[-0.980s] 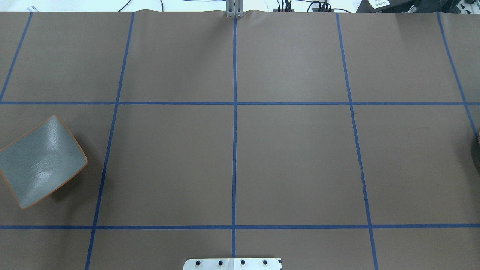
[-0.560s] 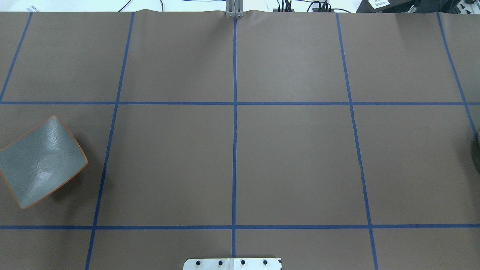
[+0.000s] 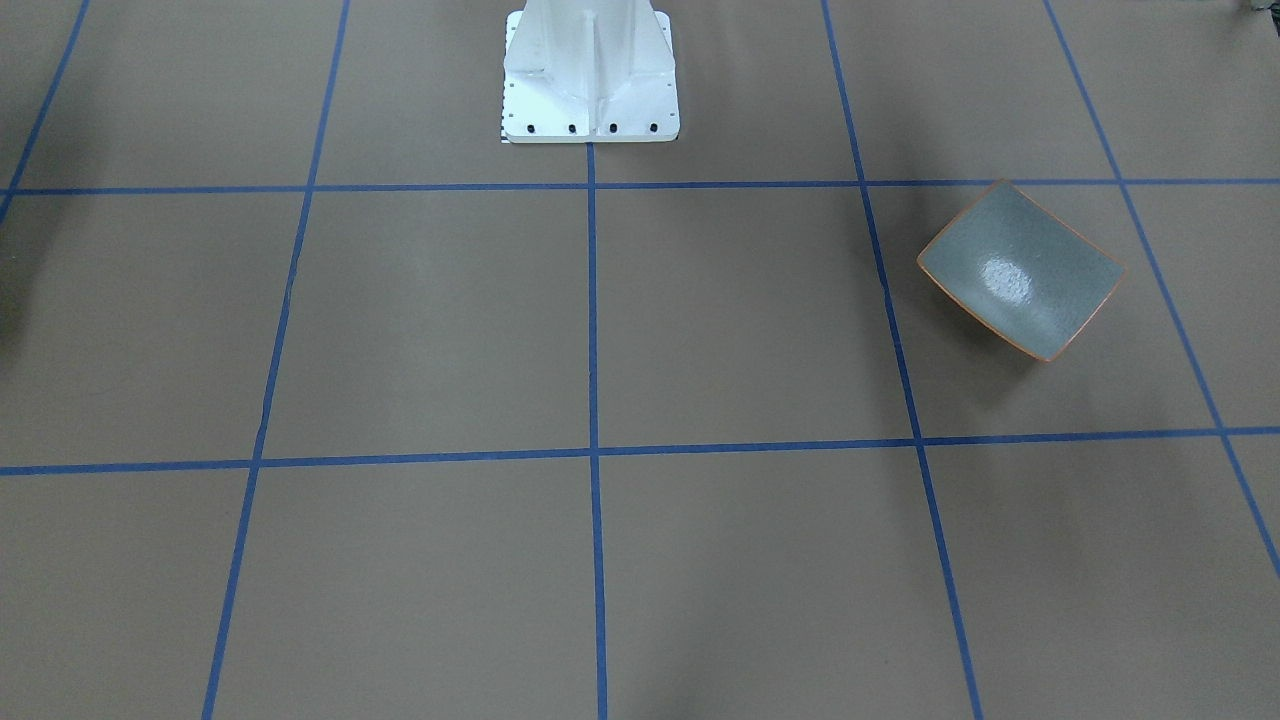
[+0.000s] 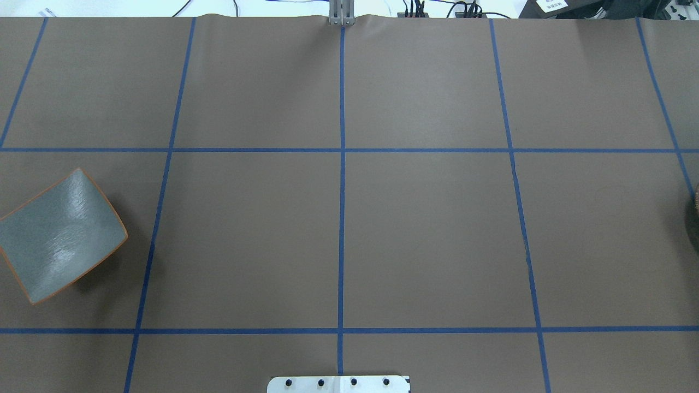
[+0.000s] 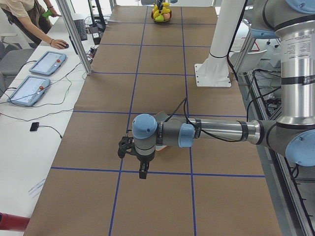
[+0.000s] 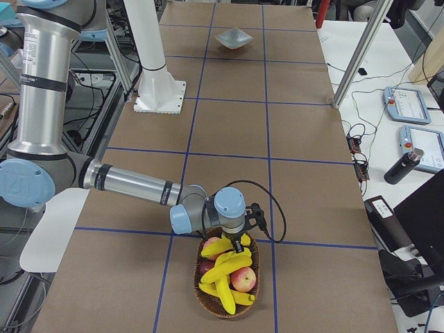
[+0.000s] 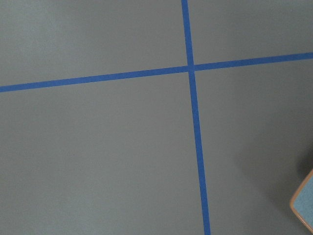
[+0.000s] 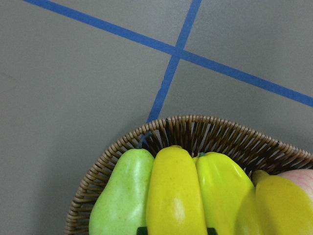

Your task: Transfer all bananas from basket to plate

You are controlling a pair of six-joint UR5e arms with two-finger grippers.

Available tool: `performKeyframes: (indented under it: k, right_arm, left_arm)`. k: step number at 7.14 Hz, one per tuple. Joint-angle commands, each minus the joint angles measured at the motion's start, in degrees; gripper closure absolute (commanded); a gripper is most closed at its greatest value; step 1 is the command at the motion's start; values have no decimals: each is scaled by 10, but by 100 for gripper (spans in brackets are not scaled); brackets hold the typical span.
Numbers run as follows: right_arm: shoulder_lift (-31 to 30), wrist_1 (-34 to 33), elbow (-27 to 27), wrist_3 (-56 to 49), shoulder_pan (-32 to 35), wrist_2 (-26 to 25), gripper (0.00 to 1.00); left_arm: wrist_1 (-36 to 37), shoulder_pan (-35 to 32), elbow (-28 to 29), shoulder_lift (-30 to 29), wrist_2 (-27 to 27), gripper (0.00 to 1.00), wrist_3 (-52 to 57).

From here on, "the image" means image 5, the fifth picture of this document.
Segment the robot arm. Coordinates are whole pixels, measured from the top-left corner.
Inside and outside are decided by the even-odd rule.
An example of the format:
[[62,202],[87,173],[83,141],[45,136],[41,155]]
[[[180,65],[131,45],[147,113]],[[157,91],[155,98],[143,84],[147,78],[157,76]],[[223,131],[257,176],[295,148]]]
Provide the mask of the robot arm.
[[[248,47],[232,52],[242,20],[252,39],[278,39],[280,53],[262,69],[260,54]],[[132,122],[130,153],[146,178],[157,146],[189,148],[199,138],[262,145],[300,166],[315,164],[315,3],[312,0],[224,0],[208,58],[196,64],[200,87],[223,87],[223,63],[247,81],[250,103],[261,102],[266,120],[224,121],[140,114]]]

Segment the person forearm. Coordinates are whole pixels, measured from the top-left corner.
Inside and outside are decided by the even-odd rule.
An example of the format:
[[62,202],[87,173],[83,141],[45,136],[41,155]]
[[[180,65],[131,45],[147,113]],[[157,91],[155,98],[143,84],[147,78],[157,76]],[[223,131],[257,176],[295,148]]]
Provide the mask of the person forearm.
[[42,41],[45,41],[46,43],[50,44],[53,46],[54,44],[54,39],[50,38],[47,36],[47,34],[43,31],[49,31],[50,28],[52,27],[52,24],[50,21],[47,21],[43,19],[41,25],[43,26],[43,29],[40,29],[38,26],[36,26],[30,19],[29,16],[27,17],[17,17],[17,20],[24,26],[24,28],[32,33],[34,36],[37,38],[41,39]]

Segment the person right hand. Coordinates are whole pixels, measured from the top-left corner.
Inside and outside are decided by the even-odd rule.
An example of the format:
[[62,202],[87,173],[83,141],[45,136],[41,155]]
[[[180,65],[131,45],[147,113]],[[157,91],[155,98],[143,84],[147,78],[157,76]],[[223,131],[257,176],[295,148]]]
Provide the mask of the person right hand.
[[53,39],[51,41],[51,46],[53,48],[56,48],[56,49],[65,49],[64,48],[64,45],[67,44],[67,42],[65,42],[64,40],[61,40],[61,39]]

